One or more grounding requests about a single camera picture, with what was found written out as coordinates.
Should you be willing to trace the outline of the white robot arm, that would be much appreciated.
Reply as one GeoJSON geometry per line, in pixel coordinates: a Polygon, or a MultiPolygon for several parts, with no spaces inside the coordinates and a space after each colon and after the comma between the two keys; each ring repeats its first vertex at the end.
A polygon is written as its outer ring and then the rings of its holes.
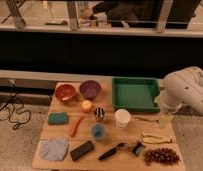
{"type": "Polygon", "coordinates": [[[163,89],[155,100],[160,109],[160,128],[168,126],[183,104],[203,116],[203,70],[192,66],[167,74],[163,79],[163,89]]]}

